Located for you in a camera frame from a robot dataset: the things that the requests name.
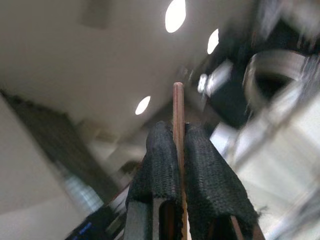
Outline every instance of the ceiling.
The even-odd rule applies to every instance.
[[[105,28],[80,23],[84,0],[0,1],[0,87],[120,137],[171,99],[179,68],[195,67],[210,34],[245,19],[254,0],[187,0],[175,33],[165,29],[171,0],[105,1]]]

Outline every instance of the black fabric pad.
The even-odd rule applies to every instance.
[[[131,201],[152,204],[160,198],[175,202],[176,238],[181,239],[182,197],[177,150],[171,129],[163,121],[151,129],[146,140],[146,155],[134,177],[127,196]]]
[[[252,229],[258,216],[244,186],[200,126],[187,127],[184,150],[192,239],[206,239],[213,220],[230,215],[236,216],[246,229]]]

